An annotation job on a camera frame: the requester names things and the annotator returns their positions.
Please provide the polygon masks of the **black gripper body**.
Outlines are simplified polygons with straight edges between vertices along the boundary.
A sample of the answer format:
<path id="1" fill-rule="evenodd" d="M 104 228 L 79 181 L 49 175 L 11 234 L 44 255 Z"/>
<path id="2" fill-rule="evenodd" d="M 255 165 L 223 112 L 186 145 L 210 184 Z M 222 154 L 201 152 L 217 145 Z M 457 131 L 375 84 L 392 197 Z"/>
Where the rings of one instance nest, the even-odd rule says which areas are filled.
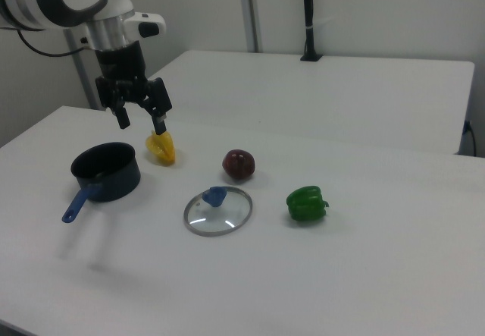
<path id="1" fill-rule="evenodd" d="M 152 109 L 146 64 L 138 42 L 118 50 L 96 51 L 95 54 L 102 71 L 95 79 L 95 85 L 103 108 L 114 109 L 119 99 L 115 95 L 117 84 L 121 83 L 121 101 Z"/>

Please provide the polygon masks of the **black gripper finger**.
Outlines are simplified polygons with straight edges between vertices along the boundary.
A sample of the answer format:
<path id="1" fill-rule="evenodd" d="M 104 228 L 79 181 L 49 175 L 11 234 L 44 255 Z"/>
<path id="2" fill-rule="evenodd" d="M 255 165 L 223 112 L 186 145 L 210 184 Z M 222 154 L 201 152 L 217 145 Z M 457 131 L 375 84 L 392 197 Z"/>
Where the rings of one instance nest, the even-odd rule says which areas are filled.
<path id="1" fill-rule="evenodd" d="M 124 107 L 125 101 L 115 93 L 111 100 L 111 111 L 117 119 L 120 129 L 124 130 L 130 126 L 130 119 Z"/>
<path id="2" fill-rule="evenodd" d="M 172 109 L 171 99 L 168 95 L 164 81 L 161 78 L 148 80 L 142 93 L 145 95 L 141 107 L 144 108 L 152 118 L 152 123 L 157 135 L 167 131 L 165 119 L 168 111 Z"/>

